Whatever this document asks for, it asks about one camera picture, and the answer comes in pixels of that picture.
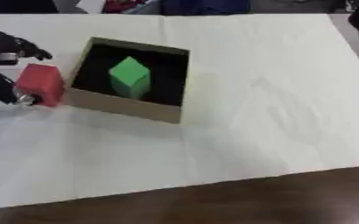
green cube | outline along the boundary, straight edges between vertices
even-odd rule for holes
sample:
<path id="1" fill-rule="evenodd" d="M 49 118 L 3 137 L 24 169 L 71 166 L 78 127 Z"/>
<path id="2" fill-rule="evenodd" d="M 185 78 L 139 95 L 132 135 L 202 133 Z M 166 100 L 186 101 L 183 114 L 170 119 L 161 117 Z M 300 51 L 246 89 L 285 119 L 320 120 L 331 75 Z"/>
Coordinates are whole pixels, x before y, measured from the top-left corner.
<path id="1" fill-rule="evenodd" d="M 109 70 L 111 86 L 122 97 L 140 99 L 151 88 L 150 69 L 128 57 Z"/>

cardboard box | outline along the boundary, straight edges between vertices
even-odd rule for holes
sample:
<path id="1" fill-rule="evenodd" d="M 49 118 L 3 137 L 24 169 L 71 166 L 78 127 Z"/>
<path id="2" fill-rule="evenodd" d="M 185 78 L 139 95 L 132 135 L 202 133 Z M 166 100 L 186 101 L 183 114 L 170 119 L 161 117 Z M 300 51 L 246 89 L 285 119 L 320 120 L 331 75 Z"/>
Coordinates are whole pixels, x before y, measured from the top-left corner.
<path id="1" fill-rule="evenodd" d="M 151 70 L 151 91 L 140 100 L 120 97 L 109 69 L 131 56 Z M 67 82 L 67 103 L 75 107 L 180 123 L 189 51 L 158 45 L 92 38 Z"/>

white paper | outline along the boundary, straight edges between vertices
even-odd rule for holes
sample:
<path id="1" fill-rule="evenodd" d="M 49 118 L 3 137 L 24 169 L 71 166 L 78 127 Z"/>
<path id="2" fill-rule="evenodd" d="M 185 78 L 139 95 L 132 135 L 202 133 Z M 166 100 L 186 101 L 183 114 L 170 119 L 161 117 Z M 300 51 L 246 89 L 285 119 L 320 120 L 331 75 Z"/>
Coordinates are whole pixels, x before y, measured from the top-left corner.
<path id="1" fill-rule="evenodd" d="M 80 0 L 77 7 L 90 14 L 100 14 L 103 11 L 106 0 Z"/>
<path id="2" fill-rule="evenodd" d="M 326 15 L 0 16 L 0 31 L 64 77 L 92 36 L 191 50 L 181 125 L 0 105 L 0 207 L 359 165 L 359 59 Z"/>

robotic hand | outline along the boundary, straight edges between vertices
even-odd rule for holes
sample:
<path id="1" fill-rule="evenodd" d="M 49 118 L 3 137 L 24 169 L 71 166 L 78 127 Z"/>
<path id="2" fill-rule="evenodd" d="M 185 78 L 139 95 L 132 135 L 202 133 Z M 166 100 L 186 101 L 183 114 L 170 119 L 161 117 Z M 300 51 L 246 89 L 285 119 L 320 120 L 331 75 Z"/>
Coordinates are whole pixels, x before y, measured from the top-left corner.
<path id="1" fill-rule="evenodd" d="M 53 56 L 33 43 L 0 32 L 0 66 L 15 66 L 19 58 L 34 57 L 38 60 L 50 60 Z M 6 104 L 33 105 L 42 99 L 18 89 L 13 80 L 0 73 L 0 101 Z"/>

foam block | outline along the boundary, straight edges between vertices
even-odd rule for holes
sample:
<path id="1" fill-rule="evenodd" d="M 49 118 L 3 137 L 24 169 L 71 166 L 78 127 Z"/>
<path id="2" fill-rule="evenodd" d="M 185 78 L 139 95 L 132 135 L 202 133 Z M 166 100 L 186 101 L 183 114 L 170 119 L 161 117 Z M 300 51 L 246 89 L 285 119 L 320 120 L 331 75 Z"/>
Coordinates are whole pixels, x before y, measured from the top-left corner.
<path id="1" fill-rule="evenodd" d="M 55 66 L 29 64 L 20 75 L 16 86 L 42 97 L 40 104 L 47 107 L 57 106 L 64 94 L 64 80 Z"/>
<path id="2" fill-rule="evenodd" d="M 128 57 L 109 70 L 111 86 L 122 97 L 140 99 L 150 91 L 150 69 Z"/>

